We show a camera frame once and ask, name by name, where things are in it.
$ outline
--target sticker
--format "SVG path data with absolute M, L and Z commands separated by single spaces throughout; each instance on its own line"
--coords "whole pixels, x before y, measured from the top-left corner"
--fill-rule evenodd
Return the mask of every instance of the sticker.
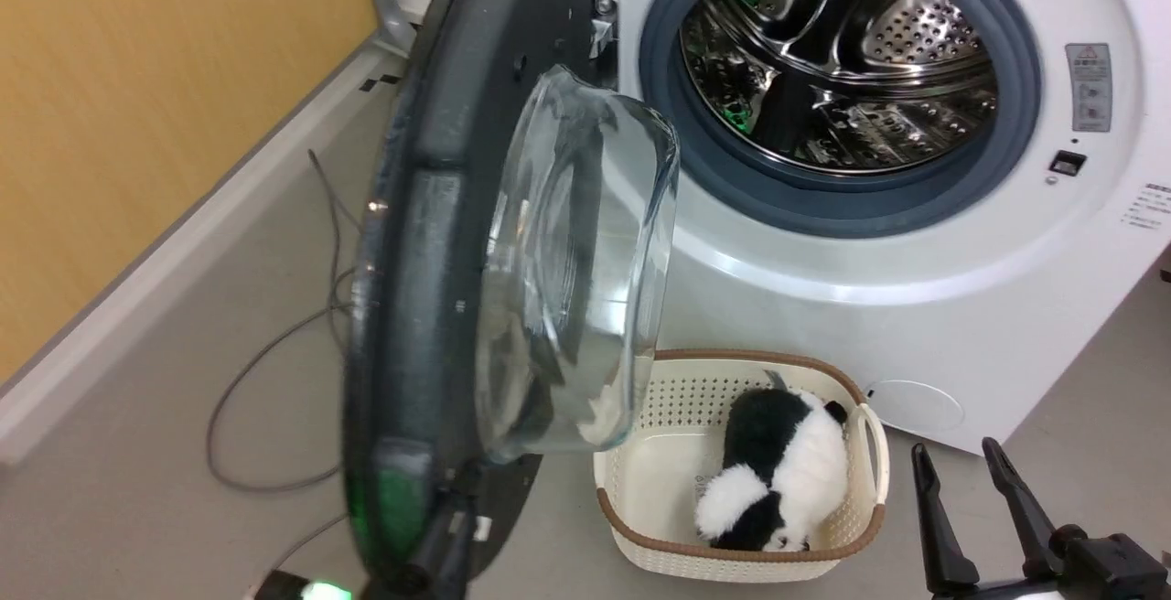
M 1141 230 L 1158 230 L 1171 220 L 1171 186 L 1146 184 L 1127 206 L 1122 223 Z
M 1074 88 L 1074 131 L 1109 131 L 1114 110 L 1109 45 L 1066 45 Z
M 475 541 L 487 543 L 488 534 L 492 533 L 492 518 L 487 516 L 475 517 Z

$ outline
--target laundry basket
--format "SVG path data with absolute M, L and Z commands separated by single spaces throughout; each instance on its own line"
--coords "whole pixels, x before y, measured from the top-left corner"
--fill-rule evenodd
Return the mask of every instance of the laundry basket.
M 732 401 L 772 387 L 766 369 L 849 411 L 849 490 L 807 552 L 715 550 L 696 533 L 696 500 L 720 471 Z M 711 581 L 801 581 L 826 574 L 874 540 L 885 511 L 890 455 L 861 390 L 828 363 L 761 352 L 667 350 L 656 355 L 630 437 L 594 456 L 594 477 L 614 539 L 636 566 Z

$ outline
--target yellow wall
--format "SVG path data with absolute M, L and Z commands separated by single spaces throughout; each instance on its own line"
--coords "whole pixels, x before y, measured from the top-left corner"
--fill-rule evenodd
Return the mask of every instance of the yellow wall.
M 369 0 L 0 0 L 0 383 L 374 27 Z

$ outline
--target open door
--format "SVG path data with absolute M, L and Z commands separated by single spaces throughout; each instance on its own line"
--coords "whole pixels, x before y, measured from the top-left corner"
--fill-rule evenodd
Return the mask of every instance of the open door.
M 653 357 L 673 131 L 590 87 L 591 0 L 432 0 L 364 216 L 343 409 L 365 596 L 460 598 L 540 452 L 612 446 Z

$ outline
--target washing machine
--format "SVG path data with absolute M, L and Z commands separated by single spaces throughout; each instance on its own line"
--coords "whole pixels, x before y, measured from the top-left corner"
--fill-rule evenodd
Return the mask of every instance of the washing machine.
M 659 346 L 808 355 L 898 429 L 1011 436 L 1171 239 L 1166 2 L 568 13 L 679 137 Z
M 540 454 L 621 442 L 656 347 L 815 357 L 978 452 L 1171 239 L 1171 0 L 375 1 L 410 59 L 343 470 L 395 588 L 482 570 Z

